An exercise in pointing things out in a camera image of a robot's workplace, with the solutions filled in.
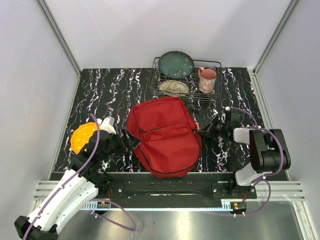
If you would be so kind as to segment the red student backpack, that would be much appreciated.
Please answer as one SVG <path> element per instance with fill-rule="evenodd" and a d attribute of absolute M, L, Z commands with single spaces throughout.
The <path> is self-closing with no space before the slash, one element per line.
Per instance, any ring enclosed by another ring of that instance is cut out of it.
<path fill-rule="evenodd" d="M 127 130 L 140 140 L 134 154 L 157 178 L 182 178 L 198 164 L 202 138 L 179 97 L 161 97 L 132 107 Z"/>

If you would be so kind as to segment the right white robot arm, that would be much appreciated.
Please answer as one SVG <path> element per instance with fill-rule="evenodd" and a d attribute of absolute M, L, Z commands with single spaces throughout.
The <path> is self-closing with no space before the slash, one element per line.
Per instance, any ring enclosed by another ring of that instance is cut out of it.
<path fill-rule="evenodd" d="M 231 142 L 249 146 L 250 163 L 233 173 L 227 185 L 228 195 L 232 198 L 243 195 L 245 187 L 254 186 L 258 181 L 291 167 L 283 131 L 259 126 L 256 119 L 243 109 L 226 107 L 222 115 L 215 117 L 199 133 L 211 139 L 223 136 Z"/>

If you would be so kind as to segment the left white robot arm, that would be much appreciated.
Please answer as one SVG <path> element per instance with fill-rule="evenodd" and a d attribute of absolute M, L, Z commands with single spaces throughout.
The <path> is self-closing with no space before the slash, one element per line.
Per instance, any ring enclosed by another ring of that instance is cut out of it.
<path fill-rule="evenodd" d="M 110 199 L 112 177 L 99 170 L 103 159 L 114 154 L 123 155 L 139 143 L 140 140 L 126 129 L 122 129 L 121 135 L 113 129 L 74 133 L 72 164 L 36 209 L 15 220 L 18 236 L 22 240 L 56 240 L 68 221 L 84 206 L 99 218 L 111 206 L 123 210 Z"/>

